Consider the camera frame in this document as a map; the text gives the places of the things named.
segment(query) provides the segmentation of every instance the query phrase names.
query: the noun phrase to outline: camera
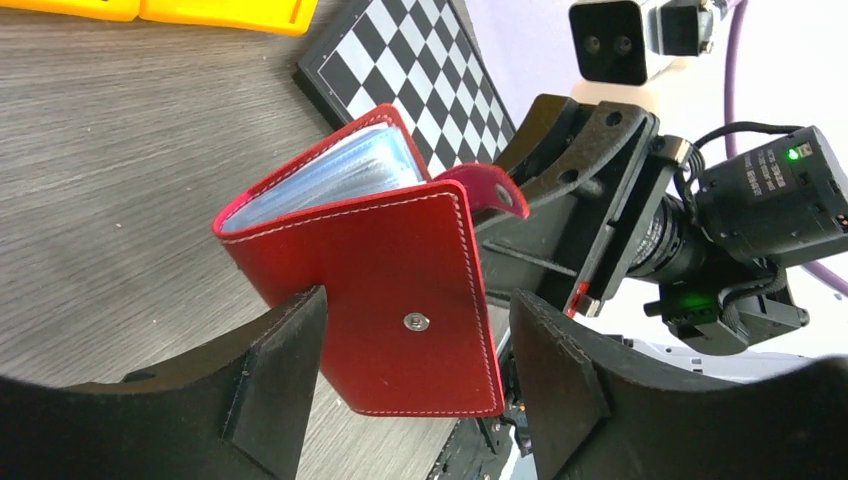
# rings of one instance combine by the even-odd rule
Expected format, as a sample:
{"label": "camera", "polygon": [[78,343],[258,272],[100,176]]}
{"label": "camera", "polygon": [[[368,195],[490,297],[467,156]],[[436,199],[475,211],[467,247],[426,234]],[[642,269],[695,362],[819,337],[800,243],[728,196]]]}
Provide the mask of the camera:
{"label": "camera", "polygon": [[712,51],[725,0],[579,0],[569,22],[580,74],[639,86],[679,57]]}

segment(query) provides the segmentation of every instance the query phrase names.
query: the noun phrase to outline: camera lens pair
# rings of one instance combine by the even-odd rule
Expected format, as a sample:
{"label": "camera lens pair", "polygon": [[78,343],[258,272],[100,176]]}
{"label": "camera lens pair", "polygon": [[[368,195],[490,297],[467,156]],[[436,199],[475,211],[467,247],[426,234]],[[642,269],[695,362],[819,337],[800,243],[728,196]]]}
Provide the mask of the camera lens pair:
{"label": "camera lens pair", "polygon": [[[601,51],[601,41],[598,37],[589,36],[586,37],[586,40],[583,42],[583,47],[591,55],[597,55],[598,52]],[[613,42],[613,49],[615,50],[615,53],[623,57],[633,50],[633,41],[628,37],[619,35],[615,38],[615,42]]]}

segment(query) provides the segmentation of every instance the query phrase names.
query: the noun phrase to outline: green led light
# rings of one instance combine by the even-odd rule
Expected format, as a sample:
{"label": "green led light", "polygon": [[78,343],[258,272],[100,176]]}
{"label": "green led light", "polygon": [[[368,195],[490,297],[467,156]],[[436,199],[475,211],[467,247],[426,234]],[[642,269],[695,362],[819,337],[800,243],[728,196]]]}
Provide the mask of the green led light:
{"label": "green led light", "polygon": [[716,298],[699,293],[689,293],[680,299],[680,306],[687,309],[707,307],[716,303]]}

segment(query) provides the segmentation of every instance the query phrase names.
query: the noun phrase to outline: white stitching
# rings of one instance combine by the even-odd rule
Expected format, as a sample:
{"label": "white stitching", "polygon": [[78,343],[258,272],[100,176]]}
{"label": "white stitching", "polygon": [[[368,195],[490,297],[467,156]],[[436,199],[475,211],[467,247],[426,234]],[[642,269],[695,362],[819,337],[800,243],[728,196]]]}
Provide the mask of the white stitching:
{"label": "white stitching", "polygon": [[332,214],[329,214],[329,215],[323,215],[323,216],[320,216],[320,217],[315,217],[315,218],[310,218],[308,220],[303,220],[301,222],[296,222],[296,223],[292,223],[292,224],[289,224],[289,225],[283,225],[283,226],[273,228],[271,230],[267,230],[267,231],[264,231],[264,232],[260,232],[260,233],[254,234],[254,235],[250,235],[250,236],[247,236],[247,237],[244,237],[244,238],[238,238],[238,239],[234,239],[234,240],[224,240],[222,242],[224,244],[235,244],[235,243],[240,243],[240,242],[246,242],[246,241],[252,240],[254,238],[263,237],[265,235],[270,235],[272,233],[276,233],[276,232],[279,232],[281,230],[294,228],[294,227],[297,227],[297,226],[300,226],[300,225],[305,225],[307,223],[317,222],[319,220],[326,220],[328,218],[341,217],[341,216],[350,215],[350,214],[353,214],[353,213],[367,212],[369,210],[376,210],[378,208],[387,208],[387,207],[393,207],[393,206],[398,206],[398,205],[405,205],[405,204],[408,204],[408,203],[420,202],[422,200],[429,200],[429,199],[443,197],[443,196],[448,196],[448,197],[451,198],[451,200],[453,200],[454,212],[456,213],[456,223],[457,223],[457,227],[459,229],[459,239],[460,239],[460,243],[461,243],[461,246],[462,246],[462,252],[465,255],[465,270],[466,270],[466,274],[468,276],[468,284],[471,287],[471,300],[474,303],[474,317],[477,320],[477,334],[478,334],[479,339],[480,339],[480,349],[481,349],[481,353],[483,354],[483,364],[486,367],[486,375],[489,378],[489,395],[490,395],[491,400],[492,400],[492,407],[489,410],[469,410],[469,411],[457,411],[457,412],[438,412],[438,411],[409,412],[409,411],[387,411],[387,410],[372,411],[372,410],[352,409],[355,412],[362,413],[362,414],[368,414],[368,415],[473,415],[473,414],[478,414],[478,413],[490,412],[490,411],[494,410],[495,407],[497,406],[497,400],[495,398],[495,387],[494,387],[495,378],[492,375],[492,367],[490,365],[490,359],[489,359],[488,355],[486,355],[486,336],[483,333],[483,317],[480,313],[479,302],[477,301],[476,286],[474,285],[474,274],[473,274],[473,269],[471,267],[471,265],[472,265],[471,264],[471,253],[470,253],[470,248],[469,248],[469,245],[468,245],[468,240],[465,238],[465,229],[463,228],[463,225],[462,225],[462,208],[460,207],[460,204],[459,204],[459,197],[457,197],[456,195],[454,195],[452,193],[447,193],[447,192],[445,192],[445,193],[435,193],[435,194],[426,195],[426,196],[423,196],[423,197],[411,198],[409,200],[402,200],[402,201],[398,201],[398,202],[390,202],[390,203],[385,203],[385,204],[382,204],[382,205],[372,205],[370,207],[356,208],[356,209],[353,209],[353,210],[346,210],[346,211],[342,211],[342,212],[332,213]]}
{"label": "white stitching", "polygon": [[[356,133],[356,132],[358,132],[358,131],[362,130],[363,128],[368,128],[368,127],[370,127],[370,126],[372,126],[372,125],[376,125],[376,124],[381,123],[381,122],[386,122],[386,123],[388,123],[389,125],[392,125],[392,126],[394,126],[394,125],[395,125],[394,120],[392,120],[392,118],[391,118],[390,116],[388,116],[388,115],[378,115],[378,116],[376,116],[376,117],[374,117],[374,118],[370,119],[370,121],[363,123],[362,125],[358,126],[357,128],[354,128],[353,130],[351,130],[351,131],[348,133],[348,135],[353,135],[354,133]],[[242,208],[244,208],[244,206],[245,206],[245,205],[247,205],[247,204],[248,204],[248,203],[250,203],[251,201],[255,200],[255,199],[256,199],[256,197],[258,197],[258,196],[262,195],[263,193],[267,192],[268,190],[270,190],[270,189],[272,189],[272,188],[276,187],[277,185],[279,185],[279,184],[280,184],[280,182],[282,182],[283,180],[285,180],[285,179],[287,179],[287,178],[291,177],[292,175],[294,175],[295,173],[297,173],[298,171],[300,171],[300,169],[301,169],[301,168],[303,168],[303,167],[305,167],[306,165],[308,165],[308,164],[309,164],[309,162],[311,162],[312,160],[315,160],[316,158],[320,157],[321,155],[323,155],[323,154],[324,154],[324,152],[326,152],[327,150],[329,150],[329,149],[333,148],[334,146],[336,146],[336,144],[338,144],[339,142],[341,142],[341,141],[342,141],[342,140],[344,140],[344,139],[345,139],[345,137],[339,138],[337,141],[335,141],[335,142],[333,142],[333,143],[330,143],[329,145],[327,145],[326,147],[322,148],[321,150],[318,150],[317,152],[314,152],[312,155],[310,155],[310,156],[308,156],[308,157],[306,157],[306,158],[301,159],[301,160],[300,160],[300,165],[297,165],[297,166],[295,166],[294,168],[292,168],[290,171],[288,171],[288,172],[286,172],[286,173],[284,173],[284,174],[280,175],[280,177],[279,177],[279,178],[274,179],[274,181],[272,181],[272,182],[271,182],[271,183],[269,183],[268,185],[266,185],[266,186],[262,187],[262,190],[260,190],[259,192],[254,193],[254,194],[251,194],[251,195],[250,195],[250,197],[248,197],[248,198],[246,198],[246,199],[242,200],[242,202],[241,202],[241,203],[239,203],[239,204],[236,206],[236,208],[234,208],[234,209],[233,209],[233,211],[231,211],[231,212],[230,212],[230,213],[226,216],[226,218],[224,218],[224,220],[223,220],[221,223],[226,222],[227,220],[229,220],[230,218],[232,218],[232,216],[233,216],[233,215],[235,215],[236,213],[238,213],[238,211],[239,211],[239,210],[241,210]]]}

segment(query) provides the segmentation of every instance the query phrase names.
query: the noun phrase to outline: checkerboard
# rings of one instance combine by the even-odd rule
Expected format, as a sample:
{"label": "checkerboard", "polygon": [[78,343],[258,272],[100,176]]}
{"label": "checkerboard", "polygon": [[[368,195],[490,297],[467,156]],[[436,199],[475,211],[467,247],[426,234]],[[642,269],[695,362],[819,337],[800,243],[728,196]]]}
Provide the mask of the checkerboard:
{"label": "checkerboard", "polygon": [[448,0],[353,0],[295,80],[334,128],[394,104],[433,175],[491,163],[515,133]]}

